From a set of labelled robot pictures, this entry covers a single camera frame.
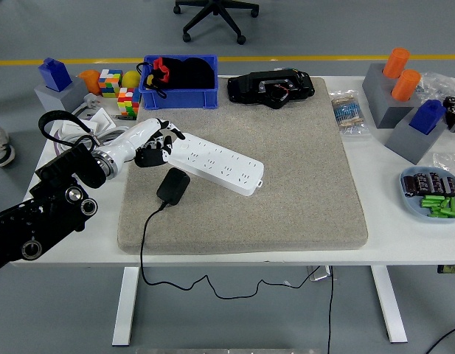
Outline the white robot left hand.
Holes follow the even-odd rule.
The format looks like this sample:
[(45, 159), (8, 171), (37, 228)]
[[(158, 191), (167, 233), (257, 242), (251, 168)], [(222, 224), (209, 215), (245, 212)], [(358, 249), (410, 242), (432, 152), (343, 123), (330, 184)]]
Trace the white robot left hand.
[(145, 145), (160, 130), (172, 131), (179, 139), (185, 139), (183, 133), (170, 121), (150, 118), (129, 128), (108, 145), (99, 147), (103, 160), (108, 165), (109, 175), (117, 176), (125, 162), (136, 156), (136, 151)]

